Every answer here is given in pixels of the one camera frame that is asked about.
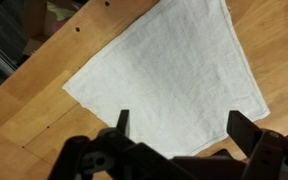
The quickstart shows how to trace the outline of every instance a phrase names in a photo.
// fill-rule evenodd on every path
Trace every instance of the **folded towel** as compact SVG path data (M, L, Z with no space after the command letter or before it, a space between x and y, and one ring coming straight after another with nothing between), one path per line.
M109 126L130 109L130 138L166 157L224 139L230 110L269 114L224 0L161 0L64 89Z

